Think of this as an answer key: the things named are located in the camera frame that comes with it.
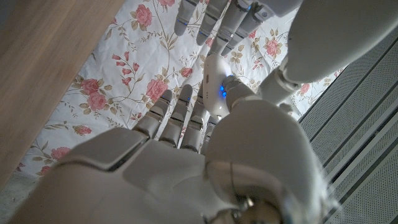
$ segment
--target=robotic hand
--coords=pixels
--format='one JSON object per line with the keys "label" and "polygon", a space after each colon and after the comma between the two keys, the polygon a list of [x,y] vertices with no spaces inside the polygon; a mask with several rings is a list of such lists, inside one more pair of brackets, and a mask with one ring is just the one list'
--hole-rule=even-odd
{"label": "robotic hand", "polygon": [[[199,0],[182,0],[175,22],[175,33],[182,35]],[[197,34],[202,45],[228,1],[210,0]],[[382,0],[232,0],[209,55],[226,55],[266,19],[281,17],[298,8],[288,36],[288,52],[281,65],[260,84],[257,95],[278,104],[303,83],[315,82],[353,62],[372,49],[398,25],[398,3]],[[204,76],[204,104],[213,116],[226,116],[225,98],[217,91],[231,74],[219,59]]]}
{"label": "robotic hand", "polygon": [[11,223],[319,221],[326,187],[299,124],[236,77],[222,85],[230,114],[210,118],[201,149],[202,91],[176,149],[190,85],[153,140],[172,99],[166,90],[132,130],[114,128],[62,158]]}
{"label": "robotic hand", "polygon": [[[182,0],[178,35],[197,3]],[[255,29],[250,21],[281,16],[299,3],[233,0],[205,60],[203,89],[180,150],[192,94],[188,85],[159,141],[153,137],[169,107],[170,90],[132,130],[107,131],[60,160],[11,223],[319,223],[326,197],[319,163],[298,122],[277,104],[302,83],[375,46],[398,25],[398,3],[304,0],[289,32],[287,58],[255,94],[231,76],[218,54]],[[199,44],[226,5],[227,0],[210,0]],[[200,149],[206,110],[213,117]]]}

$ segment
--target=white fabric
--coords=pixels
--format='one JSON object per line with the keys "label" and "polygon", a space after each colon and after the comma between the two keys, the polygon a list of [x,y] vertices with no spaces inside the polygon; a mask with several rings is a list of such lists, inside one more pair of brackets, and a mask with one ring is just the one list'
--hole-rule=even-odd
{"label": "white fabric", "polygon": [[[132,128],[167,88],[174,92],[173,105],[185,84],[191,84],[193,95],[197,94],[215,31],[204,46],[196,44],[206,7],[201,0],[188,29],[177,37],[178,5],[174,0],[124,3],[21,161],[19,172],[43,176],[77,144],[117,126]],[[253,90],[286,55],[287,32],[295,13],[267,20],[225,58]],[[337,75],[305,84],[295,93],[290,99],[292,116],[298,119],[304,114]]]}

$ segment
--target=wooden board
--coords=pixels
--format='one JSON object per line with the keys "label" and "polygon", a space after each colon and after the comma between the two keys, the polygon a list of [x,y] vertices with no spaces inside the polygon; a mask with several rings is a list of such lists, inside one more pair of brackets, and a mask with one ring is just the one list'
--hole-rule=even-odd
{"label": "wooden board", "polygon": [[124,0],[20,0],[0,32],[0,190]]}

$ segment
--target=metal grille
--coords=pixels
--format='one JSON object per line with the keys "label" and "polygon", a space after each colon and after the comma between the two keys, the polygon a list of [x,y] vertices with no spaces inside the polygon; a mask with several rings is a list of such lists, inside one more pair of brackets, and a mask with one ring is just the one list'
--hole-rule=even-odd
{"label": "metal grille", "polygon": [[388,50],[398,36],[398,28],[394,29],[382,42],[375,46],[367,54],[350,64],[343,73],[334,81],[319,98],[315,107],[311,108],[301,119],[301,125],[308,138],[312,139],[322,126],[338,109],[345,98],[361,79],[372,69],[382,55]]}
{"label": "metal grille", "polygon": [[398,212],[396,148],[358,187],[327,223],[390,223]]}
{"label": "metal grille", "polygon": [[395,85],[398,80],[397,55],[398,44],[395,44],[312,141],[322,164]]}
{"label": "metal grille", "polygon": [[372,166],[379,156],[398,138],[398,123],[380,139],[353,170],[344,178],[333,192],[333,199],[340,200],[358,179]]}
{"label": "metal grille", "polygon": [[341,148],[336,156],[328,163],[323,170],[325,175],[329,175],[330,172],[337,166],[337,164],[347,155],[350,150],[353,150],[353,146],[363,137],[368,129],[380,118],[385,110],[390,107],[392,102],[398,98],[398,87],[396,87],[390,95],[383,101],[383,103],[377,108],[377,110],[366,120],[366,122],[357,130],[352,138]]}

